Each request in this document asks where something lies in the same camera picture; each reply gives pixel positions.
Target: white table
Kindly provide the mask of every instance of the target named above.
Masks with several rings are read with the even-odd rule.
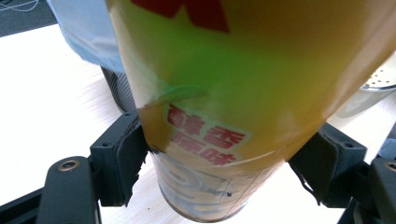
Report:
[[[48,168],[90,145],[119,117],[100,68],[82,61],[57,25],[0,38],[0,204],[44,186]],[[396,120],[396,92],[353,118],[329,122],[374,155]],[[164,201],[150,157],[125,208],[104,223],[193,223]],[[342,209],[317,206],[288,165],[222,223],[335,223]]]

